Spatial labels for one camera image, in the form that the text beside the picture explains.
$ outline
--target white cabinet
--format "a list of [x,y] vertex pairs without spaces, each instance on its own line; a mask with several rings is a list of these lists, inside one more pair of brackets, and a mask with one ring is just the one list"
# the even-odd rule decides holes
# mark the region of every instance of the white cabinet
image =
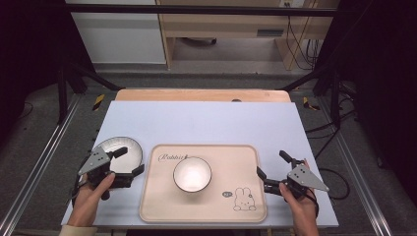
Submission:
[[[66,0],[154,5],[153,0]],[[72,13],[93,64],[165,64],[157,14]]]

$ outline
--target sleeve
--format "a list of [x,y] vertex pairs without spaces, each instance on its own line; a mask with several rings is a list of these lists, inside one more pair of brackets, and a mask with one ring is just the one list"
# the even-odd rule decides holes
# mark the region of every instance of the sleeve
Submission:
[[74,227],[70,225],[62,225],[59,236],[92,236],[97,231],[95,227]]

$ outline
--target white plate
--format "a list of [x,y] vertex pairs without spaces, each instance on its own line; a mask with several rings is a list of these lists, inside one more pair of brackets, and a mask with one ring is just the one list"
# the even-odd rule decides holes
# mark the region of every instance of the white plate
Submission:
[[110,170],[116,173],[132,173],[142,163],[142,148],[135,140],[128,137],[115,137],[97,145],[104,151],[114,151],[118,148],[127,147],[128,152],[118,158],[111,159]]

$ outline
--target white table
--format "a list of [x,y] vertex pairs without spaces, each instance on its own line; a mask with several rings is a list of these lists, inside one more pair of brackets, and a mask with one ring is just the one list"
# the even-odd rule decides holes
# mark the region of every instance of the white table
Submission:
[[[112,101],[94,144],[113,137],[130,137],[144,152],[160,144],[251,145],[270,179],[282,180],[290,171],[278,153],[306,158],[320,177],[298,111],[291,102]],[[278,228],[292,227],[291,212],[282,197],[266,194],[268,214],[259,223],[147,223],[139,217],[146,174],[129,189],[111,192],[101,201],[94,225],[111,228]],[[319,227],[338,226],[328,194],[316,191]],[[62,223],[71,213],[69,206]]]

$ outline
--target white bowl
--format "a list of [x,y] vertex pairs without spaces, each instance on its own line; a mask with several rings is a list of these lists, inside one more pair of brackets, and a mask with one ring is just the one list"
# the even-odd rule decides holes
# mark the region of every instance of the white bowl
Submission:
[[209,164],[198,157],[181,160],[174,169],[174,181],[178,188],[195,193],[205,188],[211,180]]

